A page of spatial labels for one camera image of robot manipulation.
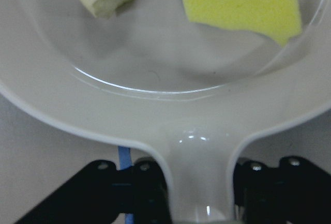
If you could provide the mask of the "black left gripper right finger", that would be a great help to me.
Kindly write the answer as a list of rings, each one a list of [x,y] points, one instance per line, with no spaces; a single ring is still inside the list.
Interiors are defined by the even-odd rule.
[[[303,157],[282,157],[276,167],[240,159],[233,186],[241,223],[330,223],[330,173]]]

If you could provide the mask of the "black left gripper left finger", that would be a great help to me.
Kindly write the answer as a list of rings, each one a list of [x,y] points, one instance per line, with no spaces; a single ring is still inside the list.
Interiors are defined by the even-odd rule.
[[[95,160],[21,217],[18,223],[170,223],[168,189],[159,165],[145,159],[117,170]]]

